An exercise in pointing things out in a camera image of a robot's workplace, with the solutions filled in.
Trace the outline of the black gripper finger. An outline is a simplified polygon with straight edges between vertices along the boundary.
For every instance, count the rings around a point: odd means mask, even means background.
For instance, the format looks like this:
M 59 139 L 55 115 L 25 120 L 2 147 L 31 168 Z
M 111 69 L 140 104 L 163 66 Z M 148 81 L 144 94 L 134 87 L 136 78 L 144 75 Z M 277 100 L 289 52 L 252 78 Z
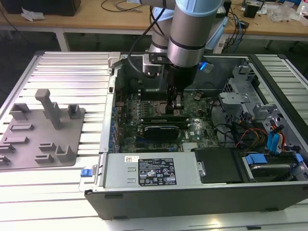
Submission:
M 167 90 L 167 113 L 173 114 L 178 109 L 177 104 L 178 90 L 176 87 L 169 86 Z

